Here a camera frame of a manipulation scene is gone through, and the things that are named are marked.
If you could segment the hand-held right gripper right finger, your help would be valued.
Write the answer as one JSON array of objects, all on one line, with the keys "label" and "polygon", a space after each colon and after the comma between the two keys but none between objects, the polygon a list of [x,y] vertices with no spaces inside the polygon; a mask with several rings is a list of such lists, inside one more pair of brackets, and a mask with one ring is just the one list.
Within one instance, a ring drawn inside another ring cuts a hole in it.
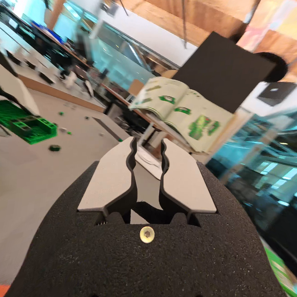
[{"label": "hand-held right gripper right finger", "polygon": [[161,141],[162,174],[159,204],[165,213],[186,215],[215,214],[216,205],[196,160],[169,139]]}]

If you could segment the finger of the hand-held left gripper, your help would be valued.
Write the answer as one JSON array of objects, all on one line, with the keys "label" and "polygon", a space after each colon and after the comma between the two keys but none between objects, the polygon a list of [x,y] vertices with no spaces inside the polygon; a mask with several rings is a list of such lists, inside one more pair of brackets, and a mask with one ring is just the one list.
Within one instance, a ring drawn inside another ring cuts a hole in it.
[{"label": "finger of the hand-held left gripper", "polygon": [[39,108],[24,83],[5,67],[0,66],[0,86],[8,94],[14,96],[18,102],[35,116],[39,116]]}]

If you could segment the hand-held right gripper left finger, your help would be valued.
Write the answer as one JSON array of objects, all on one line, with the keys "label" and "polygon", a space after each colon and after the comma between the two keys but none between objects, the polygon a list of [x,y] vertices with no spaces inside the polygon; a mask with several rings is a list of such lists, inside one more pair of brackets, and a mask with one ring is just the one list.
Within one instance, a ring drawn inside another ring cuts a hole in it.
[{"label": "hand-held right gripper left finger", "polygon": [[77,207],[78,212],[100,212],[107,217],[113,212],[122,216],[137,202],[136,166],[137,140],[128,137],[108,151],[97,168]]}]

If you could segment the green brick plate assembly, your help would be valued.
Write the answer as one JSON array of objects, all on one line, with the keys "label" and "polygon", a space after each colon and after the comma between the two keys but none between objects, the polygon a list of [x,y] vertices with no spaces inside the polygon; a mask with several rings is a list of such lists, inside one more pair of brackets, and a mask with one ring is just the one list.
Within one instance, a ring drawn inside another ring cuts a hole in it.
[{"label": "green brick plate assembly", "polygon": [[9,100],[0,101],[0,124],[31,145],[57,136],[54,123],[31,115]]}]

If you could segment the grey desk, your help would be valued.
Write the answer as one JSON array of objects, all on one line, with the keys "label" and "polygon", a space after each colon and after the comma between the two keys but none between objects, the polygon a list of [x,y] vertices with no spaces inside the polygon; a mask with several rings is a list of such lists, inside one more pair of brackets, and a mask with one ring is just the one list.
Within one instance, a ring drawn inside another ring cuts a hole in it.
[{"label": "grey desk", "polygon": [[[101,112],[28,91],[40,114],[72,135],[58,130],[56,137],[34,145],[14,134],[1,136],[1,286],[13,282],[39,224],[58,197],[93,162],[115,147],[118,139],[128,137]],[[50,145],[59,145],[61,150],[52,152]]]}]

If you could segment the wood-edged table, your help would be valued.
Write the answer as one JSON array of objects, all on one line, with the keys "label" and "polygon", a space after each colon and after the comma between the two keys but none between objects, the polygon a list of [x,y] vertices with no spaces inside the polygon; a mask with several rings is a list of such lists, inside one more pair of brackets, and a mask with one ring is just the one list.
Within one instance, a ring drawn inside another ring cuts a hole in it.
[{"label": "wood-edged table", "polygon": [[[7,51],[14,53],[21,47],[22,53],[25,57],[31,53],[34,53],[33,55],[39,61],[38,66],[42,66],[44,68],[54,67],[50,61],[48,61],[44,56],[40,55],[39,52],[32,48],[9,27],[3,23],[1,23],[1,25],[1,52],[5,56],[7,56]],[[37,70],[33,70],[23,61],[21,65],[16,65],[10,59],[8,59],[8,62],[17,72],[19,78],[23,81],[25,86],[32,90],[36,90],[41,93],[51,95],[67,102],[71,102],[73,104],[102,113],[106,109],[106,106],[104,106],[98,99],[90,97],[87,91],[76,83],[70,89],[67,89],[65,87],[65,83],[62,82],[58,76],[55,76],[55,83],[49,84],[39,76],[39,68]]]}]

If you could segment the white booklet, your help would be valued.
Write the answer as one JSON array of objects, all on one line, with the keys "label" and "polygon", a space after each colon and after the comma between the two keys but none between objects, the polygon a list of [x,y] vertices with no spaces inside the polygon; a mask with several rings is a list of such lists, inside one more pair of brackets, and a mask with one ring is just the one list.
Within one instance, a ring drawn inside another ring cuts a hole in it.
[{"label": "white booklet", "polygon": [[162,168],[161,162],[152,156],[142,146],[137,146],[137,152],[135,154],[135,160],[146,169],[157,180],[161,180]]}]

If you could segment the open instruction booklet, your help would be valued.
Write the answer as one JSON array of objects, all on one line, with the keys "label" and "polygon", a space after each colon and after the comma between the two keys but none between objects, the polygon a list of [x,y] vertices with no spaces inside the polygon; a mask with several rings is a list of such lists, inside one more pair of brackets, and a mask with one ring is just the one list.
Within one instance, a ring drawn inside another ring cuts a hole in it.
[{"label": "open instruction booklet", "polygon": [[217,106],[177,80],[154,77],[129,106],[145,110],[177,131],[196,152],[208,152],[233,113]]}]

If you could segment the black flat board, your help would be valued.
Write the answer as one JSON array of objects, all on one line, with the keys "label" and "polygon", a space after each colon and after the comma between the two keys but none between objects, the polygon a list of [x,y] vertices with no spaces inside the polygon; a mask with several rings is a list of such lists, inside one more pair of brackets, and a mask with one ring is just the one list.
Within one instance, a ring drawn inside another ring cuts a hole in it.
[{"label": "black flat board", "polygon": [[208,101],[235,113],[276,64],[211,32],[173,76]]}]

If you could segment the black square panel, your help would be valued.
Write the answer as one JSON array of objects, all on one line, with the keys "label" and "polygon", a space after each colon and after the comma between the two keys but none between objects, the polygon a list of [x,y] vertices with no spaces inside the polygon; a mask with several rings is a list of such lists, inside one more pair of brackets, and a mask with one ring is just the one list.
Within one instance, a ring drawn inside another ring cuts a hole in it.
[{"label": "black square panel", "polygon": [[287,96],[296,90],[296,83],[276,82],[270,83],[258,96],[261,102],[274,107],[282,103]]}]

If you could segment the green cardboard box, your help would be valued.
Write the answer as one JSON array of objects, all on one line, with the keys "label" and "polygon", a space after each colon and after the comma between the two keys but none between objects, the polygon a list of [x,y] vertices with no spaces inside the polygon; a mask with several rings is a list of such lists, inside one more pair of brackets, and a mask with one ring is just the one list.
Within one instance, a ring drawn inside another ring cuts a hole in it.
[{"label": "green cardboard box", "polygon": [[278,279],[281,287],[287,296],[297,296],[297,278],[291,270],[285,265],[284,261],[270,248],[269,245],[263,243],[266,255],[272,270]]}]

